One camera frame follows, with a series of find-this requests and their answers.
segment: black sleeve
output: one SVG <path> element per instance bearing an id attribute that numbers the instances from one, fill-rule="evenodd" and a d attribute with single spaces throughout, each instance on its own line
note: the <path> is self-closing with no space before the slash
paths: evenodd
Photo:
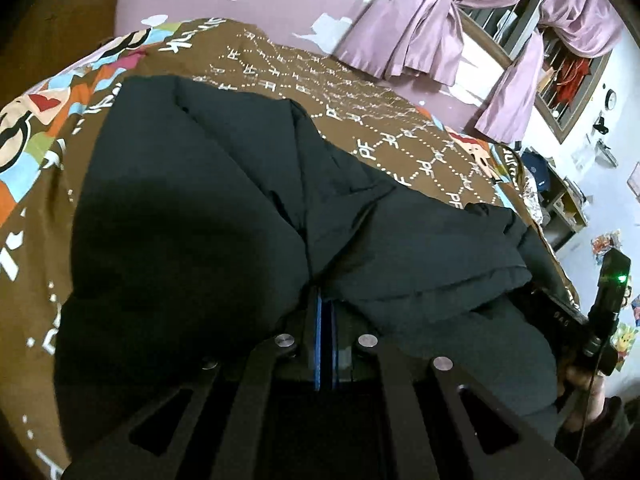
<path id="1" fill-rule="evenodd" d="M 585 480 L 600 478 L 598 471 L 607 468 L 607 463 L 620 450 L 629 431 L 630 424 L 622 400 L 610 397 L 605 401 L 602 414 L 584 432 L 577 466 Z M 580 431 L 560 430 L 556 436 L 556 448 L 573 461 L 579 440 Z"/>

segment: heart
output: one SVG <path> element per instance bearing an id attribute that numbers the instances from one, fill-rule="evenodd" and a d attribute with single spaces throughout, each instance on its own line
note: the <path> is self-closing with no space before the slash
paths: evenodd
<path id="1" fill-rule="evenodd" d="M 38 107 L 41 112 L 45 112 L 50 110 L 51 108 L 55 108 L 60 104 L 60 99 L 56 99 L 52 97 L 51 99 L 47 99 L 44 95 L 40 94 L 29 94 L 29 99 L 33 101 L 33 103 Z"/>

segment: round clock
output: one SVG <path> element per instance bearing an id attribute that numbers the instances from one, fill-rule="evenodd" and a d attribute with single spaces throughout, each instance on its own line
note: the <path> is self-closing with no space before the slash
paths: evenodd
<path id="1" fill-rule="evenodd" d="M 604 106 L 607 110 L 613 110 L 616 106 L 616 93 L 613 90 L 607 92 L 607 96 L 604 98 Z"/>

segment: bed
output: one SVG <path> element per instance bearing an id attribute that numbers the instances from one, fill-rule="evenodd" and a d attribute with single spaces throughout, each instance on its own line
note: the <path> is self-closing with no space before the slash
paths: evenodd
<path id="1" fill-rule="evenodd" d="M 294 99 L 329 142 L 404 186 L 458 208 L 511 207 L 536 225 L 522 199 L 524 168 L 509 148 L 443 125 L 319 48 L 280 45 L 277 34 L 227 17 L 161 21 L 115 38 L 1 113 L 0 132 L 10 131 L 12 142 L 0 146 L 0 410 L 51 479 L 68 465 L 52 368 L 72 287 L 72 218 L 95 137 L 124 78 L 175 73 Z"/>

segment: folded garment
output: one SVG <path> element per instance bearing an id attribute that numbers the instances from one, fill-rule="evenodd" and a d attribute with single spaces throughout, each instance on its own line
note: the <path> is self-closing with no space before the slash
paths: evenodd
<path id="1" fill-rule="evenodd" d="M 555 435 L 554 357 L 505 296 L 532 277 L 566 296 L 537 233 L 510 209 L 398 184 L 323 140 L 293 101 L 128 78 L 95 144 L 71 261 L 54 380 L 72 457 L 203 357 L 270 336 L 311 283 Z"/>

